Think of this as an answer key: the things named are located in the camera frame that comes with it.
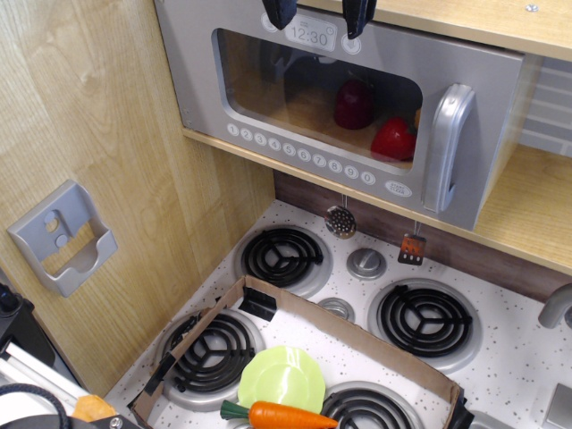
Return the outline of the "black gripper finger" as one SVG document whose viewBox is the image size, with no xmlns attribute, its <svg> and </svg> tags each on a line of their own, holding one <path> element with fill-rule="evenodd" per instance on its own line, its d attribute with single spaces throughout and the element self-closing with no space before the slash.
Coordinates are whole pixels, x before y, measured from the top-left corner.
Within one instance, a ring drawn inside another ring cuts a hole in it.
<svg viewBox="0 0 572 429">
<path fill-rule="evenodd" d="M 364 27 L 374 18 L 376 0 L 343 0 L 342 15 L 347 26 L 348 39 L 360 36 Z"/>
<path fill-rule="evenodd" d="M 279 30 L 285 29 L 297 13 L 296 0 L 263 0 L 262 3 L 269 21 Z"/>
</svg>

